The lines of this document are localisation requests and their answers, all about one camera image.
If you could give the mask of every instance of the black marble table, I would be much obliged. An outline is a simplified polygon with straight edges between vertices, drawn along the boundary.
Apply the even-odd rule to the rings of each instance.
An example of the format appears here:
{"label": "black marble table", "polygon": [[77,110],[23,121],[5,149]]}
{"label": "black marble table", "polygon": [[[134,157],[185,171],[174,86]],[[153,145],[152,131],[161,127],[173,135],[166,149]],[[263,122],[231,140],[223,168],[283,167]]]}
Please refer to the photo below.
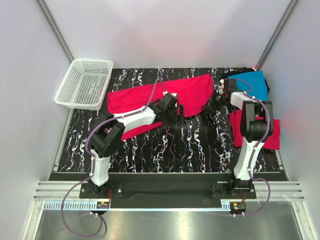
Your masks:
{"label": "black marble table", "polygon": [[[163,81],[211,74],[214,89],[219,79],[232,68],[139,68],[113,69],[107,92],[146,84],[157,78]],[[107,109],[106,101],[101,109]],[[159,127],[122,141],[111,157],[113,173],[214,173],[230,172],[237,164],[240,148],[233,147],[228,113],[199,114],[186,119],[186,125]],[[83,172],[91,168],[91,157],[85,150],[87,137],[98,118],[98,111],[75,109],[69,124],[58,172]],[[262,150],[256,172],[279,172],[273,150]]]}

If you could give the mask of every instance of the red cloth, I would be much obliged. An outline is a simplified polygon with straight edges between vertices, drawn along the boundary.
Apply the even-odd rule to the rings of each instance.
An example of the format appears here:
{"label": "red cloth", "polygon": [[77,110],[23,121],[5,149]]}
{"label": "red cloth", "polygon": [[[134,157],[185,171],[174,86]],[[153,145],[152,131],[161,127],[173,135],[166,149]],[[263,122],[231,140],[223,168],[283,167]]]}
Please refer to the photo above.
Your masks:
{"label": "red cloth", "polygon": [[[234,140],[235,147],[242,147],[243,137],[240,133],[240,122],[241,122],[241,110],[236,110],[235,113],[229,113],[229,120],[232,127],[232,134]],[[263,145],[263,149],[272,149],[279,150],[280,149],[280,121],[279,119],[273,120],[273,134],[268,137],[265,144]]]}
{"label": "red cloth", "polygon": [[[179,104],[184,105],[184,116],[190,117],[201,112],[202,106],[207,103],[213,93],[213,80],[210,74],[196,76],[188,79],[165,81],[164,85],[168,93],[177,93]],[[137,86],[125,90],[109,92],[107,94],[108,111],[112,114],[122,114],[141,108],[147,104],[154,85]],[[164,94],[162,84],[156,85],[152,102],[162,99]],[[122,140],[160,127],[161,122],[144,125],[126,132]]]}

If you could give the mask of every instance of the blue cloth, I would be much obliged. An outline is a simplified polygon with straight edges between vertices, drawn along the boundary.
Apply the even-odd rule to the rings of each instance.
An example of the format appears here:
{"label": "blue cloth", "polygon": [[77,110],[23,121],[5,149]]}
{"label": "blue cloth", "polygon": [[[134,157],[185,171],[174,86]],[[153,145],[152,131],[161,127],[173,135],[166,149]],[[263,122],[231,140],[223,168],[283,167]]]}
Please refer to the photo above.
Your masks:
{"label": "blue cloth", "polygon": [[[250,84],[253,87],[253,91],[248,92],[250,96],[254,96],[257,99],[260,99],[261,101],[267,101],[268,100],[268,90],[267,85],[265,81],[265,76],[263,71],[251,71],[246,73],[241,73],[237,75],[233,75],[229,77],[230,79],[241,79],[243,81],[246,81],[248,84]],[[242,82],[242,81],[236,81],[236,87],[240,91],[249,91],[250,87]]]}

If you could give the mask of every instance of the laundry basket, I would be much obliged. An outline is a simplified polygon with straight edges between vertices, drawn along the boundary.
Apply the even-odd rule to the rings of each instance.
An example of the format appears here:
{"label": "laundry basket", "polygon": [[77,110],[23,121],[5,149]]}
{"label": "laundry basket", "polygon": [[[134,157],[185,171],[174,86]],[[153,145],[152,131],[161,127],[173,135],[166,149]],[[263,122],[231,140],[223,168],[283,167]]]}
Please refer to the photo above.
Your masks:
{"label": "laundry basket", "polygon": [[114,63],[105,59],[78,58],[70,64],[55,95],[57,104],[71,109],[99,110]]}

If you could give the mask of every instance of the white panel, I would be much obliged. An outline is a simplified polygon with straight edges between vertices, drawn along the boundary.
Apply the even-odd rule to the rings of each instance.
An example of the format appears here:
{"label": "white panel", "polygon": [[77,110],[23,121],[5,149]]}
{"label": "white panel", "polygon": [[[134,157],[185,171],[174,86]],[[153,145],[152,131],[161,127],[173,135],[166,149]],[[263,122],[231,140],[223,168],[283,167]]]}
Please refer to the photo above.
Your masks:
{"label": "white panel", "polygon": [[262,70],[281,122],[281,149],[320,236],[320,2],[300,1]]}
{"label": "white panel", "polygon": [[255,66],[289,0],[46,0],[75,58],[115,68]]}
{"label": "white panel", "polygon": [[66,115],[54,95],[69,63],[35,0],[2,1],[0,23],[0,239],[18,240]]}

